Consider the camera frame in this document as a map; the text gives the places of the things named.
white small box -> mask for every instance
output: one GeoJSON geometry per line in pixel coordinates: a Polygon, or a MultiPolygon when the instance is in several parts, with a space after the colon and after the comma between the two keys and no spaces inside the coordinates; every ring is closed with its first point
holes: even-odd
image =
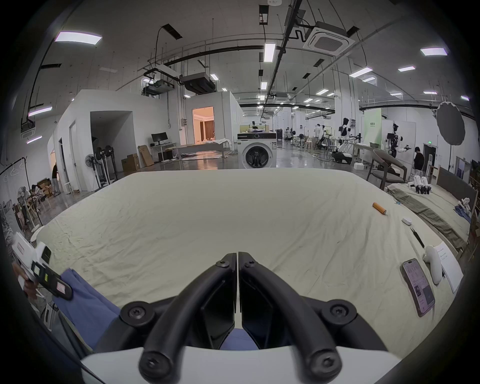
{"type": "Polygon", "coordinates": [[[353,165],[353,169],[356,169],[356,170],[359,170],[359,169],[362,169],[362,170],[363,170],[363,169],[365,169],[365,167],[366,167],[366,165],[363,164],[363,163],[355,163],[355,164],[353,165]]]}

wrinkled sheet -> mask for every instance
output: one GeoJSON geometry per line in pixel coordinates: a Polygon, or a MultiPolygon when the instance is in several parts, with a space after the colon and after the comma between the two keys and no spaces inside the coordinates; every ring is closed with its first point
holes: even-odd
{"type": "Polygon", "coordinates": [[[416,193],[407,184],[390,184],[388,193],[437,229],[454,248],[465,249],[470,223],[455,212],[458,199],[442,187],[432,185],[429,194],[416,193]]]}
{"type": "Polygon", "coordinates": [[[440,244],[419,217],[349,172],[138,172],[62,212],[38,239],[52,250],[57,272],[75,269],[119,307],[177,295],[225,254],[248,252],[301,295],[352,302],[389,351],[404,357],[454,296],[446,279],[432,283],[403,216],[425,245],[440,244]],[[412,258],[435,296],[435,307],[421,318],[400,273],[412,258]]]}

washing machine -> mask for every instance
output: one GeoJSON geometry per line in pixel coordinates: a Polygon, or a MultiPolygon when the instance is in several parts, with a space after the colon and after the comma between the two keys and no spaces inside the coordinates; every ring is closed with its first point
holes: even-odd
{"type": "Polygon", "coordinates": [[[276,168],[276,132],[237,133],[239,168],[276,168]]]}

gray headboard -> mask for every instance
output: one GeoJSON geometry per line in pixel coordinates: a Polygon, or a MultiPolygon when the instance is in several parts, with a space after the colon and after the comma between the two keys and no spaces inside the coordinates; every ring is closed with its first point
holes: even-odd
{"type": "Polygon", "coordinates": [[[470,209],[473,209],[475,206],[477,190],[465,183],[460,177],[448,172],[442,167],[438,170],[437,185],[447,192],[450,192],[458,200],[468,197],[470,199],[470,203],[468,204],[470,205],[470,209]]]}

table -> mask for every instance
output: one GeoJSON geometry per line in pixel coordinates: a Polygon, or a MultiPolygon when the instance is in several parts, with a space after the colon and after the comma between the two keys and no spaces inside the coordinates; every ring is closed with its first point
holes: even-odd
{"type": "Polygon", "coordinates": [[[160,152],[162,154],[162,161],[165,160],[163,158],[163,148],[164,147],[172,147],[174,148],[177,144],[176,143],[163,143],[163,144],[155,144],[154,146],[150,147],[150,148],[160,148],[160,152]]]}
{"type": "Polygon", "coordinates": [[[222,164],[225,165],[225,144],[228,147],[228,142],[223,142],[223,143],[215,143],[215,142],[209,142],[209,143],[196,143],[196,144],[186,144],[186,145],[180,145],[178,147],[174,147],[173,149],[177,150],[177,156],[180,161],[180,169],[182,168],[182,160],[181,160],[181,154],[183,153],[196,153],[196,152],[208,152],[208,151],[222,151],[222,164]]]}

